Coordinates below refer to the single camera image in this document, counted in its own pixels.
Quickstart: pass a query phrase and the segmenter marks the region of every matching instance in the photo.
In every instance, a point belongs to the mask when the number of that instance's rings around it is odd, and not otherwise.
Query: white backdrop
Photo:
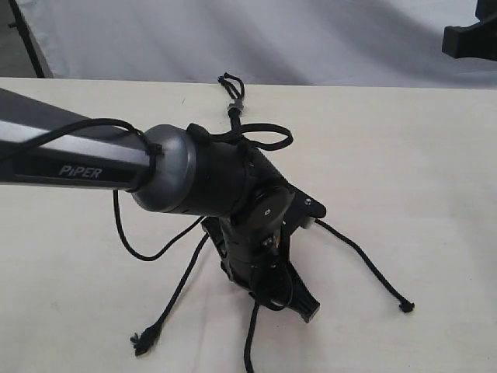
[[[442,54],[476,0],[18,0],[58,78],[497,86],[497,63]]]

